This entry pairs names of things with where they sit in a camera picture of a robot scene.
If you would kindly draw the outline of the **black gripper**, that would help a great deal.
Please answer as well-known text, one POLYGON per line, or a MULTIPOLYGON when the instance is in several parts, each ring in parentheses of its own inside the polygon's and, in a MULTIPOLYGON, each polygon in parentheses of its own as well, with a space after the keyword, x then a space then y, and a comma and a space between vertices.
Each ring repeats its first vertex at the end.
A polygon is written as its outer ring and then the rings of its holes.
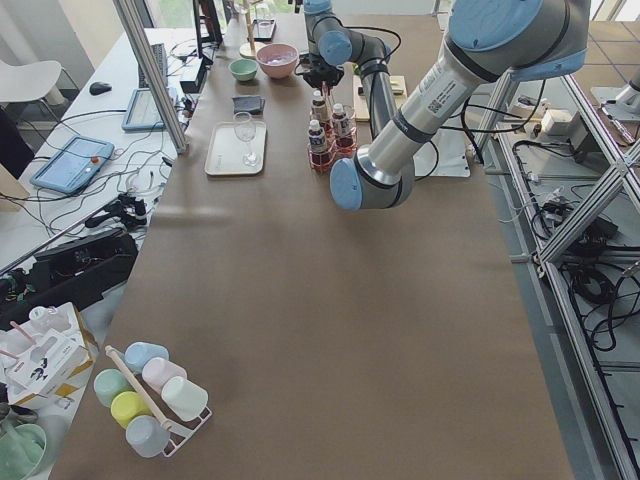
POLYGON ((344 76, 341 66, 332 66, 320 55, 303 55, 303 79, 313 88, 335 87, 344 76))

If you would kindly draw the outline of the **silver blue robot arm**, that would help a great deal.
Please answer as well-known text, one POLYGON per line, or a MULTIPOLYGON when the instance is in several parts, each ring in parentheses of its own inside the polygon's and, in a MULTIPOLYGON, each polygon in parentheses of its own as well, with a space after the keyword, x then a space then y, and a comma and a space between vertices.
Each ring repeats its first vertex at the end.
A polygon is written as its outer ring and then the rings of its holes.
POLYGON ((332 2, 304 0, 303 10, 309 52, 331 66, 346 62, 364 65, 369 61, 387 61, 389 45, 379 37, 346 27, 333 12, 332 2))
POLYGON ((414 156, 474 90, 511 73, 519 81, 573 73, 585 61, 587 1, 456 1, 437 62, 401 107, 393 100, 385 43, 346 27, 329 1, 303 4, 309 54, 336 70, 358 65, 375 137, 330 172, 344 210, 400 205, 414 184, 414 156))

